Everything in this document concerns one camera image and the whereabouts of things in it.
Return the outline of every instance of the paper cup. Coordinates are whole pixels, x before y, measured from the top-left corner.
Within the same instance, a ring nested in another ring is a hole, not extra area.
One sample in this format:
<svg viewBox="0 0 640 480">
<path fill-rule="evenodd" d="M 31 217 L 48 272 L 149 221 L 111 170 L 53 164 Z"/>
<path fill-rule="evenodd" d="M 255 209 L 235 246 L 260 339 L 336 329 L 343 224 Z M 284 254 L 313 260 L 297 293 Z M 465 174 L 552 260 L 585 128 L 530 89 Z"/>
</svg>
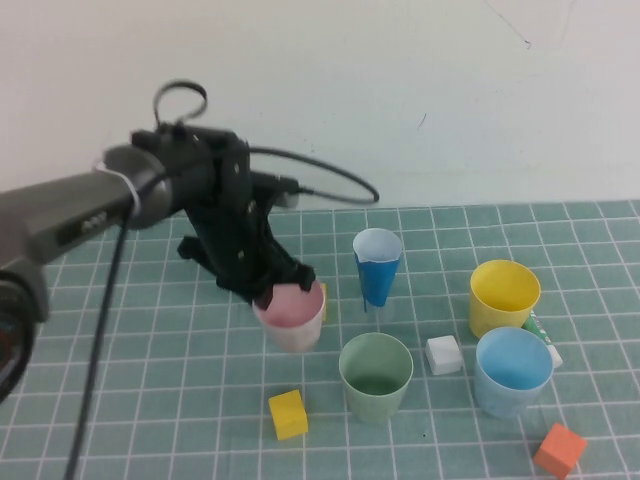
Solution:
<svg viewBox="0 0 640 480">
<path fill-rule="evenodd" d="M 521 328 L 496 328 L 476 349 L 476 402 L 495 417 L 517 417 L 535 402 L 552 373 L 553 360 L 542 340 Z"/>
<path fill-rule="evenodd" d="M 366 305 L 384 307 L 398 270 L 402 241 L 384 228 L 368 228 L 353 239 L 360 289 Z"/>
<path fill-rule="evenodd" d="M 324 289 L 315 280 L 309 292 L 298 285 L 275 285 L 269 307 L 263 310 L 253 302 L 253 312 L 278 347 L 301 353 L 313 349 L 320 338 L 325 303 Z"/>
<path fill-rule="evenodd" d="M 522 327 L 540 298 L 540 282 L 524 265 L 491 260 L 471 275 L 469 325 L 480 338 L 497 327 Z"/>
<path fill-rule="evenodd" d="M 381 423 L 400 408 L 413 375 L 413 359 L 400 340 L 365 333 L 344 346 L 339 369 L 353 414 L 363 422 Z"/>
</svg>

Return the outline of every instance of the blue cone cup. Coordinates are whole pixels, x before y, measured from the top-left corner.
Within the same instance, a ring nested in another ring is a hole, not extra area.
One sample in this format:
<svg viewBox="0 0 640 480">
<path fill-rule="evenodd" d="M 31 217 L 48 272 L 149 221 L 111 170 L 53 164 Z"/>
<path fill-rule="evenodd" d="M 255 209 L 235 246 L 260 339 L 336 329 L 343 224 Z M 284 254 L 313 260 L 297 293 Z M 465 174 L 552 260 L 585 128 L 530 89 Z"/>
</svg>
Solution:
<svg viewBox="0 0 640 480">
<path fill-rule="evenodd" d="M 384 307 L 398 270 L 402 241 L 384 228 L 367 228 L 353 239 L 365 305 Z"/>
<path fill-rule="evenodd" d="M 532 405 L 553 373 L 545 343 L 522 328 L 485 333 L 476 348 L 478 406 L 498 418 L 514 418 Z"/>
</svg>

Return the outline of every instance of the yellow cube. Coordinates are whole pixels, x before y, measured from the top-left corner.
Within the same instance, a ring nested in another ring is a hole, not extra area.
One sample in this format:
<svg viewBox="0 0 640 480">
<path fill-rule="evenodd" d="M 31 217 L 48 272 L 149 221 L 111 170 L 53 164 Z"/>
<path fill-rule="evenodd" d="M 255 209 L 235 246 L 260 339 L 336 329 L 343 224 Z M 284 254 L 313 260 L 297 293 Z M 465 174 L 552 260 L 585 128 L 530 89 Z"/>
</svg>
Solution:
<svg viewBox="0 0 640 480">
<path fill-rule="evenodd" d="M 271 397 L 269 409 L 278 440 L 285 440 L 309 431 L 307 412 L 304 410 L 300 390 Z"/>
</svg>

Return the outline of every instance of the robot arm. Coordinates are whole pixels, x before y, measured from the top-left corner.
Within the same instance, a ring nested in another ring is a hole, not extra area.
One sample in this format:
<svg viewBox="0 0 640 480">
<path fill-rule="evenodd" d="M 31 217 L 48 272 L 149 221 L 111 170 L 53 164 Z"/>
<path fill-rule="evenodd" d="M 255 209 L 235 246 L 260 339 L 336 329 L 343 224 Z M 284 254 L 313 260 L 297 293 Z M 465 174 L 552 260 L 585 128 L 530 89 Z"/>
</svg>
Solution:
<svg viewBox="0 0 640 480">
<path fill-rule="evenodd" d="M 159 175 L 166 179 L 139 193 Z M 90 173 L 1 193 L 0 401 L 20 380 L 48 315 L 42 266 L 128 212 L 130 227 L 143 229 L 184 210 L 197 238 L 185 238 L 180 254 L 246 301 L 268 301 L 276 283 L 308 290 L 313 269 L 287 254 L 267 220 L 298 191 L 294 179 L 252 172 L 248 148 L 232 132 L 165 124 L 134 132 Z"/>
</svg>

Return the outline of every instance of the cutting mat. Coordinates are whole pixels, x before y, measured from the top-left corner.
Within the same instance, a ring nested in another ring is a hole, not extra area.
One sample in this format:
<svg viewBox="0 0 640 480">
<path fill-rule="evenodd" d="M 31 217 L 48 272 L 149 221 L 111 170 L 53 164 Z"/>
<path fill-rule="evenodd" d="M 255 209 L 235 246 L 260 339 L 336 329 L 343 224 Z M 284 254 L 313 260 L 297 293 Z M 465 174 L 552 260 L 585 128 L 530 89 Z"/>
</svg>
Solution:
<svg viewBox="0 0 640 480">
<path fill-rule="evenodd" d="M 589 439 L 575 478 L 639 478 L 640 202 L 275 214 L 285 248 L 329 287 L 313 353 L 286 355 L 250 308 L 183 262 L 177 216 L 134 233 L 118 280 L 80 477 L 408 480 L 546 478 L 532 454 L 554 422 Z M 376 325 L 362 312 L 351 242 L 401 235 L 402 258 Z M 0 478 L 59 480 L 78 412 L 115 231 L 47 267 L 53 313 L 17 391 L 0 405 Z M 564 365 L 515 421 L 474 408 L 472 270 L 494 258 L 533 269 L 536 313 Z M 357 422 L 338 375 L 342 345 L 380 329 L 411 349 L 415 375 L 386 425 Z M 464 370 L 433 377 L 420 347 L 453 334 Z M 278 442 L 266 400 L 299 388 L 310 432 Z"/>
</svg>

